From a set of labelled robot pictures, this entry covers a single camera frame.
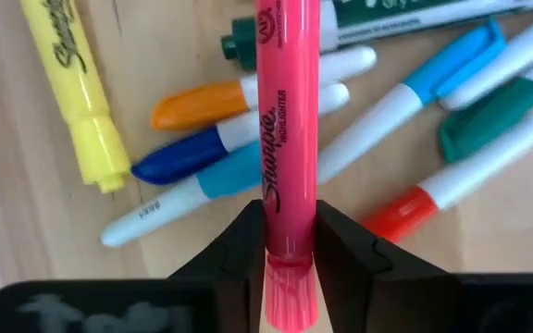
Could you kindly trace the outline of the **dark blue cap white marker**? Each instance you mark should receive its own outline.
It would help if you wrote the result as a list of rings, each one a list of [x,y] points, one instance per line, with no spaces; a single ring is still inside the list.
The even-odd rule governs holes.
[[[135,163],[130,171],[147,183],[168,185],[258,141],[259,130],[259,110],[253,107],[159,147]]]

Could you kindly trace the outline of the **yellow Sharpie highlighter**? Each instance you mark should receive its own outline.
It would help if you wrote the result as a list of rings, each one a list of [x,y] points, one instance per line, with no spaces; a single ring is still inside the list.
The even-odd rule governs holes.
[[[20,0],[60,113],[70,132],[82,181],[102,193],[124,187],[130,160],[110,116],[73,0]]]

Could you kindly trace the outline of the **red cap white marker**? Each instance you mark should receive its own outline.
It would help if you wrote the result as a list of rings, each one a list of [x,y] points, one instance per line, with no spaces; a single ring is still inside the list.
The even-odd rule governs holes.
[[[412,234],[485,181],[533,149],[533,115],[524,118],[479,152],[441,169],[368,217],[361,224],[391,242]]]

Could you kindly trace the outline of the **pink Sharpie highlighter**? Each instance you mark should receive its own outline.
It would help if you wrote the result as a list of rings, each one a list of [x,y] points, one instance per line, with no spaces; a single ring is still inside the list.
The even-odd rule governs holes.
[[[284,333],[317,320],[313,270],[319,0],[256,0],[265,310]]]

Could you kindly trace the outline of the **light blue cap white marker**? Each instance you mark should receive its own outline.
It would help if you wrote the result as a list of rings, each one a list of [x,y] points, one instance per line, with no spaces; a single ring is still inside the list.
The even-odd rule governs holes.
[[[420,110],[454,91],[504,47],[502,29],[491,18],[442,48],[320,152],[317,183],[337,176]]]
[[[255,141],[118,218],[101,233],[100,241],[107,247],[121,246],[217,198],[248,191],[260,181],[260,143]]]

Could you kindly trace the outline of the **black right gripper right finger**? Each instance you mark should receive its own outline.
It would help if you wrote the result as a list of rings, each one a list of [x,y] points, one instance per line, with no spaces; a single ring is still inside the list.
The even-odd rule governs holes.
[[[319,201],[316,270],[334,333],[533,333],[533,273],[450,273]]]

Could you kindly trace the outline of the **orange cap white marker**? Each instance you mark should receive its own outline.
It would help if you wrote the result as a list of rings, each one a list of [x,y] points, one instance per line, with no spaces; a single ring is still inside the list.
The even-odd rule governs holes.
[[[348,80],[369,71],[377,53],[356,45],[324,54],[319,59],[319,85]],[[201,85],[159,101],[150,116],[155,130],[190,130],[234,117],[257,106],[258,78],[255,73],[236,80]]]

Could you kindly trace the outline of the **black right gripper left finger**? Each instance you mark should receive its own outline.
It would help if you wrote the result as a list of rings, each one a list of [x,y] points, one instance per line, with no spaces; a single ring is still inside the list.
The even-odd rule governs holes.
[[[0,289],[0,333],[258,333],[263,208],[249,202],[160,279],[33,280]]]

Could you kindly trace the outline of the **green Expo dry-erase marker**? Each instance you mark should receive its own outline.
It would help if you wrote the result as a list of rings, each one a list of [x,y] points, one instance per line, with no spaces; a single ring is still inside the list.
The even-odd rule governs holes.
[[[453,23],[533,9],[533,0],[321,0],[320,53]]]

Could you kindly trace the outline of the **green cap white marker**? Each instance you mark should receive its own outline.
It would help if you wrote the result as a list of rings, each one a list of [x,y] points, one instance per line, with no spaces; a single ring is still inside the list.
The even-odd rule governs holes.
[[[444,161],[454,163],[476,153],[532,109],[533,68],[443,120],[438,140]]]

